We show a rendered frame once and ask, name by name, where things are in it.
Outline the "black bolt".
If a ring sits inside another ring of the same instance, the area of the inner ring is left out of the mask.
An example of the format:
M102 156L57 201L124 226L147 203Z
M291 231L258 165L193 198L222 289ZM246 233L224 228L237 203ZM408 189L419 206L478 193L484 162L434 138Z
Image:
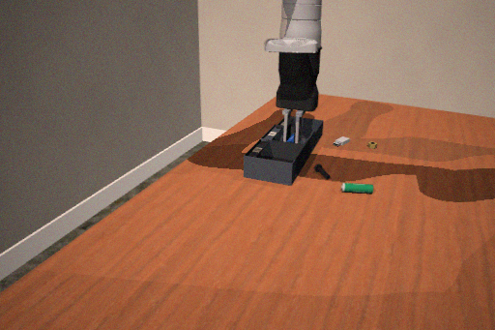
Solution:
M314 167L316 172L320 172L326 179L330 179L330 175L323 169L323 167L318 164Z

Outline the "grey usb stick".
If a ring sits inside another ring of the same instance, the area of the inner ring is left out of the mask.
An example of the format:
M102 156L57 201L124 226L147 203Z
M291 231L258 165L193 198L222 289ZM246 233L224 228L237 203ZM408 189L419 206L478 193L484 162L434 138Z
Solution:
M336 146L344 145L348 142L350 142L350 138L343 136L343 137L336 139L334 142L334 145L336 145Z

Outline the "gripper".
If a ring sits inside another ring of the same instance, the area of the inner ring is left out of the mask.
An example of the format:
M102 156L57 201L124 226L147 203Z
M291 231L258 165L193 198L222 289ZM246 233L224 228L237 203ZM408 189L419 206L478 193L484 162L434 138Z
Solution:
M314 111L318 107L319 92L316 80L320 67L321 35L321 19L282 18L279 39L267 39L264 42L265 51L279 52L280 85L277 89L276 107L284 108L282 115L285 142L291 133L291 112L294 109L298 110L294 143L300 144L302 116L306 111Z

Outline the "dark grey rack of three bins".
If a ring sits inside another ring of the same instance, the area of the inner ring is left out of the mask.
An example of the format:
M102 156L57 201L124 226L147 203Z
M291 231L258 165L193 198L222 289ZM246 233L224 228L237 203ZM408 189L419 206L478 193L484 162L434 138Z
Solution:
M323 134L323 122L302 118L298 144L283 141L283 118L245 153L244 177L292 186Z

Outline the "green aa battery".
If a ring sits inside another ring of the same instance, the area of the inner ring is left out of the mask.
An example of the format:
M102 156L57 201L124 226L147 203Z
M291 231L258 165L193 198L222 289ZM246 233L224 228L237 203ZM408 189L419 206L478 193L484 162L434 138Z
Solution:
M370 184L342 183L341 189L346 193L373 193L373 185Z

